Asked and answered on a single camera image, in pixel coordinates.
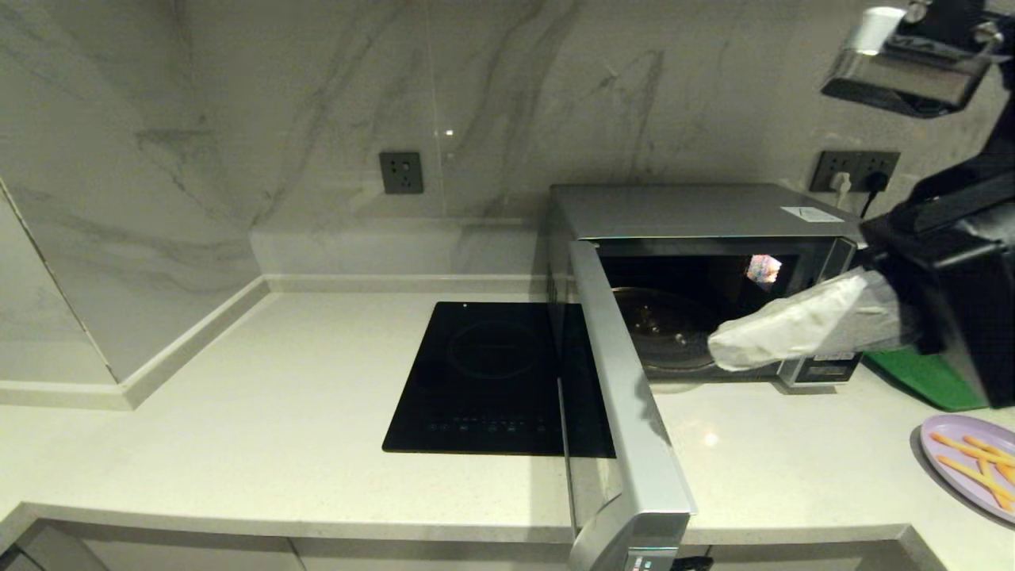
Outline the grey angled cabinet panel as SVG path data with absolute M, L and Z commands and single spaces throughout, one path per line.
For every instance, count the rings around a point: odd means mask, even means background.
M 109 571 L 81 539 L 55 523 L 35 523 L 14 545 L 43 571 Z

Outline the purple plastic plate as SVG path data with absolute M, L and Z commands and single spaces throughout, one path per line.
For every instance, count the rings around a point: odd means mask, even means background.
M 976 473 L 980 473 L 978 468 L 979 459 L 971 458 L 971 456 L 967 456 L 951 447 L 932 441 L 929 437 L 932 431 L 949 437 L 961 444 L 967 444 L 963 441 L 964 436 L 972 436 L 990 445 L 1003 449 L 1011 455 L 1015 455 L 1015 431 L 1011 430 L 1010 427 L 999 425 L 999 423 L 972 418 L 972 416 L 968 415 L 957 415 L 957 413 L 932 416 L 932 418 L 925 420 L 923 425 L 921 425 L 920 431 L 918 431 L 918 441 L 920 441 L 921 451 L 924 452 L 928 463 L 943 478 L 943 481 L 946 481 L 951 490 L 957 492 L 958 495 L 962 496 L 969 503 L 972 503 L 972 505 L 979 508 L 983 512 L 990 514 L 990 516 L 997 518 L 997 520 L 1003 521 L 1009 527 L 1015 527 L 1015 501 L 1013 502 L 1012 511 L 1001 509 L 990 490 L 983 488 L 982 484 L 976 483 L 976 481 L 973 481 L 969 477 L 965 477 L 964 474 L 958 473 L 958 471 L 950 469 L 950 467 L 944 466 L 944 463 L 937 462 L 935 456 L 943 455 L 946 458 L 955 460 L 955 462 L 964 463 L 968 469 L 972 469 Z M 1005 490 L 1015 495 L 1015 487 L 1012 487 L 998 473 L 996 467 L 994 467 L 994 477 L 1000 481 Z

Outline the silver Panasonic microwave oven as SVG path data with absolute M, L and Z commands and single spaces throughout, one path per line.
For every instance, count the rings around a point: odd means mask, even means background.
M 805 223 L 783 206 L 815 207 L 844 223 Z M 554 341 L 551 256 L 566 240 L 595 244 L 611 289 L 674 293 L 722 324 L 844 274 L 864 243 L 859 226 L 856 214 L 773 184 L 552 186 L 541 241 Z M 859 362 L 859 354 L 844 353 L 735 372 L 717 365 L 678 374 L 642 369 L 650 381 L 816 388 L 844 384 Z

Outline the green plastic tray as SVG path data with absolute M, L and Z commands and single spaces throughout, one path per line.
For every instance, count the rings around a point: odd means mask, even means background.
M 918 354 L 913 348 L 870 351 L 864 364 L 886 381 L 906 388 L 944 412 L 978 411 L 986 399 L 975 392 L 938 354 Z

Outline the dark round plate base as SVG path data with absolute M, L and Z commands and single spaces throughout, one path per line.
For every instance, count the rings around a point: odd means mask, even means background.
M 709 308 L 664 290 L 611 292 L 646 369 L 678 374 L 714 368 L 708 336 L 721 319 Z

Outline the grey double wall socket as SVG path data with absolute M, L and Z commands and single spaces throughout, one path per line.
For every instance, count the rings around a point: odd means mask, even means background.
M 852 193 L 862 192 L 862 180 L 870 172 L 894 173 L 902 153 L 898 151 L 823 151 L 810 181 L 811 193 L 832 193 L 828 183 L 834 172 L 851 174 Z

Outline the dark glass microwave door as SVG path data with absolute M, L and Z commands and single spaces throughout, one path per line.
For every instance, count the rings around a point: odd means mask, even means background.
M 671 571 L 699 510 L 594 243 L 551 256 L 569 571 Z

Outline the grey single wall socket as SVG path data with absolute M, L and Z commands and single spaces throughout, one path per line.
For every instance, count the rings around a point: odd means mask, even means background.
M 378 153 L 383 191 L 387 195 L 420 195 L 424 181 L 420 152 L 381 151 Z

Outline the black induction cooktop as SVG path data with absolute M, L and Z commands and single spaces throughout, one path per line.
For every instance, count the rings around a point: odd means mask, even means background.
M 436 303 L 383 449 L 559 458 L 557 379 L 546 304 Z

